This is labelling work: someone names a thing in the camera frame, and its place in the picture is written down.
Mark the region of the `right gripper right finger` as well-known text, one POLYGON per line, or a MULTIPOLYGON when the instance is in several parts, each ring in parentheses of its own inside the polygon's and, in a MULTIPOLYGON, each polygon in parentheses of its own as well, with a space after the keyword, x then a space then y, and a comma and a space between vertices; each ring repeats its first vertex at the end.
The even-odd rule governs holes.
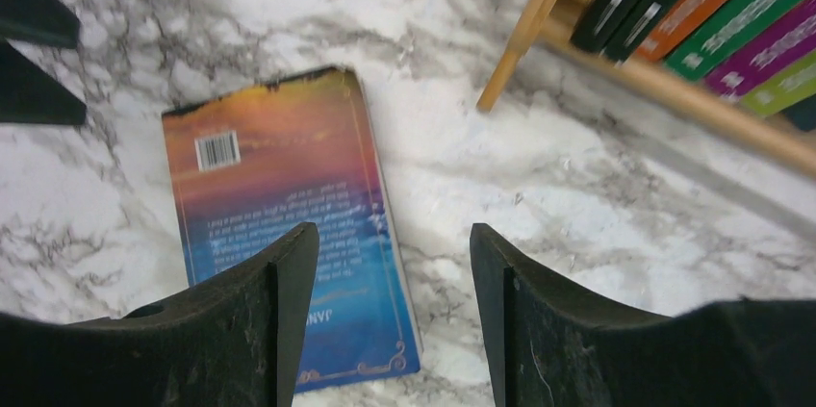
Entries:
POLYGON ((490 225, 470 235, 498 406, 811 406, 813 300, 716 301, 677 317, 595 293, 490 225))

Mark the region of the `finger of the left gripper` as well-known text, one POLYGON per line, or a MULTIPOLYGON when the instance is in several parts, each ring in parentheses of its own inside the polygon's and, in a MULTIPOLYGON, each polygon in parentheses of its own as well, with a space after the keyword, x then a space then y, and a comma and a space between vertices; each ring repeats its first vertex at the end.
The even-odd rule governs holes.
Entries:
POLYGON ((61 0, 1 0, 1 38, 75 49, 80 26, 61 0))
POLYGON ((1 122, 81 126, 87 106, 7 41, 1 41, 1 122))

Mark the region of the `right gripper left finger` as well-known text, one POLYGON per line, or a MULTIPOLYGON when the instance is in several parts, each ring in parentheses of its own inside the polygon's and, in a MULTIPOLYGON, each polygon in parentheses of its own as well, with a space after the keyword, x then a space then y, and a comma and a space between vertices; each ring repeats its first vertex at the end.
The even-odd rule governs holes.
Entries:
POLYGON ((251 258, 123 318, 1 317, 5 406, 288 406, 319 232, 303 222, 251 258))

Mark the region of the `dark cover treehouse book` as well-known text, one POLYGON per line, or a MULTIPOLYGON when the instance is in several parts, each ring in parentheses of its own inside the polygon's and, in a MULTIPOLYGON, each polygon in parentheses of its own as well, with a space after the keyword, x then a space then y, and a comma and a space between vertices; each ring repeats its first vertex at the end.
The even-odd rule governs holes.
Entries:
POLYGON ((319 257, 296 388, 418 372, 421 337, 356 72, 326 65, 162 114, 191 285, 296 224, 319 257))

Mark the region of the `lime green treehouse book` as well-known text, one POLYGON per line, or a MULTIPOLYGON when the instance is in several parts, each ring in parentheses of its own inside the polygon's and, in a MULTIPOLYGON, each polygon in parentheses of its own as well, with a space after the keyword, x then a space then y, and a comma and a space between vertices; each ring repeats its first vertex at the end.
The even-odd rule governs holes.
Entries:
POLYGON ((739 101, 739 104, 759 116, 767 117, 781 112, 814 93, 815 52, 812 51, 752 89, 739 101))

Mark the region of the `purple treehouse book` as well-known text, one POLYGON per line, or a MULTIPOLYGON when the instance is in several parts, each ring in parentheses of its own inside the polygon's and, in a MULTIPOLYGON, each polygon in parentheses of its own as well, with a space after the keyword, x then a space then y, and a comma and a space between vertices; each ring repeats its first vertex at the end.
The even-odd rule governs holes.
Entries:
POLYGON ((815 48, 815 0, 803 0, 716 66, 703 80, 712 92, 739 98, 815 48))

